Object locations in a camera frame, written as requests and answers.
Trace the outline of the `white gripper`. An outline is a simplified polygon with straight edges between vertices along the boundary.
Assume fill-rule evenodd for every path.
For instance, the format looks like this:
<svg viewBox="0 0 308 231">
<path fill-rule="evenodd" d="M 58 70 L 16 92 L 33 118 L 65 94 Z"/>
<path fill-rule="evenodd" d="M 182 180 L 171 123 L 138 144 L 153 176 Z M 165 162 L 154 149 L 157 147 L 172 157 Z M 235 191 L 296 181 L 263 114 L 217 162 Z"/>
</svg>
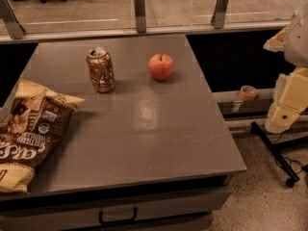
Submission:
<svg viewBox="0 0 308 231">
<path fill-rule="evenodd" d="M 268 39 L 263 48 L 271 52 L 283 52 L 288 28 L 280 30 Z M 280 74 L 269 107 L 266 130 L 279 134 L 289 130 L 299 115 L 308 107 L 308 69 L 297 67 L 288 76 Z"/>
</svg>

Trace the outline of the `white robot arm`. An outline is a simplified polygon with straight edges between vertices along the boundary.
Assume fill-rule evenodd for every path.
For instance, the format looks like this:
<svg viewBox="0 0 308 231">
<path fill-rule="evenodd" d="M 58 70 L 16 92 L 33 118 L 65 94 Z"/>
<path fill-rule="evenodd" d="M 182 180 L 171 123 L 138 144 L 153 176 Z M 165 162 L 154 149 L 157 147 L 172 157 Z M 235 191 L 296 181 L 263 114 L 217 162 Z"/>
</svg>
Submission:
<svg viewBox="0 0 308 231">
<path fill-rule="evenodd" d="M 283 52 L 285 61 L 295 66 L 289 75 L 279 74 L 265 122 L 267 131 L 279 134 L 289 130 L 308 107 L 308 4 L 295 11 L 291 23 L 268 39 L 264 48 Z"/>
</svg>

